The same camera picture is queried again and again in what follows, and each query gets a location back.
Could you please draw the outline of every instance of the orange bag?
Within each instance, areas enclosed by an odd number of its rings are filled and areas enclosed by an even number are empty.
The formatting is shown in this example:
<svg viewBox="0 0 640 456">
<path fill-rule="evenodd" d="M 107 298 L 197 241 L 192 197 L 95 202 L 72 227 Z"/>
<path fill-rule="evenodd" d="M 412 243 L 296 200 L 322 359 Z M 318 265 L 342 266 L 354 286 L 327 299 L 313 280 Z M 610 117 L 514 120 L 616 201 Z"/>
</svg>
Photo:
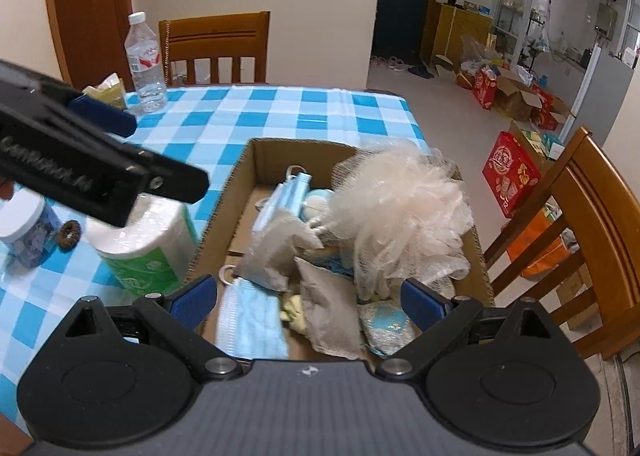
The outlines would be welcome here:
<svg viewBox="0 0 640 456">
<path fill-rule="evenodd" d="M 550 225 L 551 222 L 542 210 L 538 211 L 538 214 L 531 220 L 531 223 L 527 225 L 526 229 L 508 246 L 507 254 L 509 255 L 509 259 L 513 261 L 521 255 Z M 542 254 L 522 271 L 522 277 L 535 276 L 536 274 L 551 270 L 568 257 L 569 251 L 564 246 L 564 243 L 562 243 L 562 240 L 557 237 Z"/>
</svg>

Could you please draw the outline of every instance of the bottle label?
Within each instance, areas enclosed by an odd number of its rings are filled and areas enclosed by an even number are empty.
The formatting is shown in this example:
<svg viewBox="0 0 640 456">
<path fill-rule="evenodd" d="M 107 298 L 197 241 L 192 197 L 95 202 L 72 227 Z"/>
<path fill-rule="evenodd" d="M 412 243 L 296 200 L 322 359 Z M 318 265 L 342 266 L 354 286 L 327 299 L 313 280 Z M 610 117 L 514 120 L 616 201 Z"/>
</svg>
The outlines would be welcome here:
<svg viewBox="0 0 640 456">
<path fill-rule="evenodd" d="M 135 50 L 127 50 L 129 69 L 134 73 L 144 72 L 153 68 L 160 62 L 160 48 L 158 43 L 150 43 L 148 46 Z"/>
</svg>

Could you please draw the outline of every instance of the yellow glove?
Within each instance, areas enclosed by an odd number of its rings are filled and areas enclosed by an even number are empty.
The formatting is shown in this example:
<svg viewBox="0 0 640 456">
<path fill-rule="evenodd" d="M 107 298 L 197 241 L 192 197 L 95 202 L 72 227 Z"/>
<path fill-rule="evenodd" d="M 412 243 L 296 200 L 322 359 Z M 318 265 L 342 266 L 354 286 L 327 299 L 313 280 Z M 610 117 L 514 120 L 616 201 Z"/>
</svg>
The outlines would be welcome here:
<svg viewBox="0 0 640 456">
<path fill-rule="evenodd" d="M 302 308 L 302 296 L 297 293 L 282 300 L 281 321 L 288 322 L 289 328 L 306 337 L 305 311 Z"/>
</svg>

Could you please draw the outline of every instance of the green label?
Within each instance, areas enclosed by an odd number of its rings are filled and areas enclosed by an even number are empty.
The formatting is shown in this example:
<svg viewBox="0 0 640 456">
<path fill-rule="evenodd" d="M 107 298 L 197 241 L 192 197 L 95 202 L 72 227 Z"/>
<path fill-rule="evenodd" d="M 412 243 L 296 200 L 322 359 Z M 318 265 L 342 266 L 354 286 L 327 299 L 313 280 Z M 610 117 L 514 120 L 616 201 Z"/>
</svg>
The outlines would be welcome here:
<svg viewBox="0 0 640 456">
<path fill-rule="evenodd" d="M 102 259 L 120 284 L 134 295 L 149 292 L 171 293 L 180 281 L 158 247 L 134 259 Z"/>
</svg>

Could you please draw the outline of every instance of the paper towel roll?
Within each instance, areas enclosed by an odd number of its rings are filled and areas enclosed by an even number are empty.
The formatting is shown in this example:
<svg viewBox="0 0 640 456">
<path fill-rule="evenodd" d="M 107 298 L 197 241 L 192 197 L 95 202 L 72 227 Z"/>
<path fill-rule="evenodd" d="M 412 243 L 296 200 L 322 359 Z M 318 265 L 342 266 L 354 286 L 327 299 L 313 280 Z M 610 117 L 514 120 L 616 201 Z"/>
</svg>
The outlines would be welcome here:
<svg viewBox="0 0 640 456">
<path fill-rule="evenodd" d="M 183 203 L 141 194 L 119 229 L 89 218 L 88 242 L 134 295 L 170 293 L 184 279 L 198 242 Z"/>
</svg>

